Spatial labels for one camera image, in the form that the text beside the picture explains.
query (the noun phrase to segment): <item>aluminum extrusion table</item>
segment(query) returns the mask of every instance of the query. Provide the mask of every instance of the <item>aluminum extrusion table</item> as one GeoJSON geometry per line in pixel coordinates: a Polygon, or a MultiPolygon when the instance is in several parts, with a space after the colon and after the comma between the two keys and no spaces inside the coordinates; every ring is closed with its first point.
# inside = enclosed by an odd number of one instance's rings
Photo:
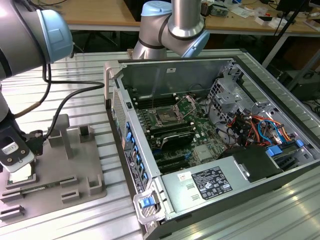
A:
{"type": "MultiPolygon", "coordinates": [[[[239,49],[208,50],[201,55],[231,53],[238,55],[259,74],[261,65],[239,49]]],[[[62,59],[53,64],[52,78],[102,82],[104,62],[126,58],[125,52],[76,54],[72,59],[62,59]]],[[[42,81],[41,72],[41,68],[37,68],[2,82],[3,95],[14,113],[43,95],[46,84],[42,81]]],[[[277,83],[271,75],[260,77],[273,91],[277,91],[277,83]]],[[[53,85],[47,100],[39,108],[18,119],[22,130],[47,129],[61,100],[83,87],[86,86],[53,85]]],[[[289,97],[288,93],[279,92],[278,96],[320,136],[319,120],[307,116],[309,110],[297,107],[298,100],[289,97]]],[[[105,111],[103,90],[73,97],[61,113],[69,115],[72,127],[90,124],[94,128],[107,196],[2,227],[0,239],[143,239],[105,111]]],[[[320,239],[320,168],[281,189],[196,223],[167,239],[320,239]]]]}

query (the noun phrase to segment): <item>workbench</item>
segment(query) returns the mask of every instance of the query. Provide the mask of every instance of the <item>workbench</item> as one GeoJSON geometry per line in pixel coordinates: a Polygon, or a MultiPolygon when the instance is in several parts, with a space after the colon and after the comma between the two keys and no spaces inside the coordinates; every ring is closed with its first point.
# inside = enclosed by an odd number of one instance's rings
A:
{"type": "MultiPolygon", "coordinates": [[[[205,50],[201,56],[237,55],[252,71],[260,74],[260,64],[239,49],[205,50]]],[[[127,59],[126,52],[76,54],[52,65],[52,80],[103,81],[103,65],[108,60],[127,59]]],[[[273,90],[277,84],[271,75],[260,76],[273,90]]],[[[54,84],[46,101],[31,113],[19,118],[23,131],[46,131],[56,108],[69,93],[86,87],[83,84],[54,84]]],[[[42,68],[19,74],[2,82],[2,93],[13,113],[38,101],[46,89],[42,68]]],[[[309,128],[320,136],[320,126],[297,108],[297,99],[279,94],[281,100],[309,128]]],[[[94,129],[107,196],[98,200],[51,212],[0,228],[6,239],[130,239],[142,240],[141,226],[129,195],[109,120],[102,89],[71,98],[61,111],[68,114],[70,127],[89,124],[94,129]]],[[[211,218],[196,223],[166,240],[196,239],[292,239],[320,237],[320,168],[316,168],[276,191],[255,198],[211,218]]]]}
{"type": "MultiPolygon", "coordinates": [[[[43,0],[43,2],[55,3],[56,1],[43,0]]],[[[278,13],[278,11],[267,4],[262,4],[259,0],[243,0],[242,4],[254,9],[258,7],[268,8],[268,13],[272,17],[276,17],[278,13]]],[[[54,7],[52,9],[58,10],[62,14],[71,30],[139,31],[140,29],[140,22],[135,21],[124,0],[68,0],[61,3],[59,8],[54,7]]],[[[288,28],[264,60],[262,64],[264,67],[269,65],[288,37],[320,37],[320,32],[304,24],[304,20],[305,18],[296,18],[296,23],[288,28]]],[[[275,29],[269,26],[261,26],[255,22],[254,17],[243,18],[232,12],[229,12],[226,18],[207,16],[205,28],[211,34],[273,36],[275,33],[275,29]]]]}

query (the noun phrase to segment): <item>open computer chassis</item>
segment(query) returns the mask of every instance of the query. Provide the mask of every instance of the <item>open computer chassis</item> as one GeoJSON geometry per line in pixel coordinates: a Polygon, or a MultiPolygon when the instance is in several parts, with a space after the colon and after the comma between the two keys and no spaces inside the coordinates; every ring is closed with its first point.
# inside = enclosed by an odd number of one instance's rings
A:
{"type": "Polygon", "coordinates": [[[114,81],[105,105],[146,239],[320,164],[319,138],[236,56],[109,61],[104,78],[114,81]]]}

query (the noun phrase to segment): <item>light blue joint cap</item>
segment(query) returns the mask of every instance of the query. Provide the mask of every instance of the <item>light blue joint cap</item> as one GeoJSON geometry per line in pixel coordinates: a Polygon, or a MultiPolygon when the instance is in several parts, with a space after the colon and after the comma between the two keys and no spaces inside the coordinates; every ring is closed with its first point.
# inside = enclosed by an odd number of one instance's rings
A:
{"type": "Polygon", "coordinates": [[[204,30],[181,57],[192,58],[198,56],[199,53],[205,48],[209,37],[210,33],[207,30],[204,30]]]}
{"type": "Polygon", "coordinates": [[[37,10],[50,63],[69,56],[74,48],[72,35],[63,17],[53,10],[37,10]]]}
{"type": "Polygon", "coordinates": [[[142,8],[142,17],[161,16],[172,13],[172,5],[166,1],[147,1],[142,8]]]}

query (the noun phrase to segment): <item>wooden desk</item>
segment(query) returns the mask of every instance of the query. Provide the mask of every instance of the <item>wooden desk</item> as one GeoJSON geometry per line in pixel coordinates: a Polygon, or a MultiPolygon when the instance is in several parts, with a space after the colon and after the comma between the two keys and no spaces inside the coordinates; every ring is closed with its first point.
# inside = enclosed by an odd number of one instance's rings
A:
{"type": "MultiPolygon", "coordinates": [[[[254,9],[257,7],[268,8],[268,13],[271,16],[277,15],[278,11],[269,5],[262,4],[259,0],[253,3],[254,1],[242,0],[242,3],[254,9]]],[[[42,2],[52,4],[58,0],[42,0],[42,2]]],[[[68,0],[59,6],[59,8],[53,7],[52,9],[61,12],[71,30],[139,31],[140,29],[140,23],[134,20],[124,0],[68,0]]],[[[296,18],[296,23],[288,28],[263,62],[264,67],[270,63],[288,37],[320,37],[320,32],[304,24],[304,20],[305,18],[296,18]]],[[[254,17],[243,18],[232,12],[229,12],[226,18],[206,17],[205,28],[212,34],[272,36],[275,33],[273,28],[256,23],[254,17]]]]}

